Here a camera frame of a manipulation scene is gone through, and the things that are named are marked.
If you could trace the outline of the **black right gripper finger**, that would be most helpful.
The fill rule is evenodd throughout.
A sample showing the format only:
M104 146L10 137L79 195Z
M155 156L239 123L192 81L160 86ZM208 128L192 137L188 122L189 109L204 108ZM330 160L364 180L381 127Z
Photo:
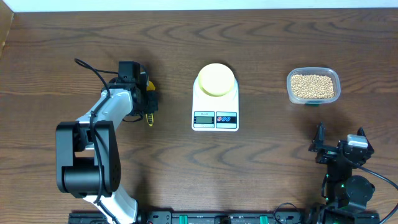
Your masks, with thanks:
M358 138L359 138L359 141L361 141L361 142L367 142L367 141L368 141L368 139L367 139L367 137L366 137L366 135L365 135L365 132L364 132L363 127L360 127L360 128L358 129L358 131L357 131L357 136L358 136Z
M325 127L322 122L320 122L317 126L317 132L315 134L314 139L308 150L310 152L321 152L325 150L324 145L324 138L325 138Z

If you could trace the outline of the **yellow measuring scoop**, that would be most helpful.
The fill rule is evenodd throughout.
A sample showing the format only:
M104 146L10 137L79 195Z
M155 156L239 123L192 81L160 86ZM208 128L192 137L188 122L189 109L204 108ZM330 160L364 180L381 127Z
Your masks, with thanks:
M155 90L155 85L149 81L149 84L147 85L146 88L147 91L154 91ZM146 120L149 126L153 126L154 124L154 115L152 113L147 113L146 114Z

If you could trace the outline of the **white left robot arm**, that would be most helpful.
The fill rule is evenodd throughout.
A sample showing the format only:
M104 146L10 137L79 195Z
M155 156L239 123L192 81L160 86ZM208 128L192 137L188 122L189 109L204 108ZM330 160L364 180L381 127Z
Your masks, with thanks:
M58 189L98 209L70 213L69 223L147 223L146 213L121 185L116 130L122 122L153 125L155 86L138 62L121 61L113 74L110 81L101 80L100 99L87 113L56 128Z

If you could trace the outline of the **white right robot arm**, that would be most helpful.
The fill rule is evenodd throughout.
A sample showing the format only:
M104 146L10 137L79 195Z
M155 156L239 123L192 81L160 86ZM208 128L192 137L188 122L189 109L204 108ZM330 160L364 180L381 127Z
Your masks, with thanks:
M347 135L336 146L328 146L324 140L325 127L320 123L308 150L317 154L315 162L326 165L321 188L325 203L311 208L306 222L379 223L379 214L366 210L375 186L367 178L353 174L374 154L363 128Z

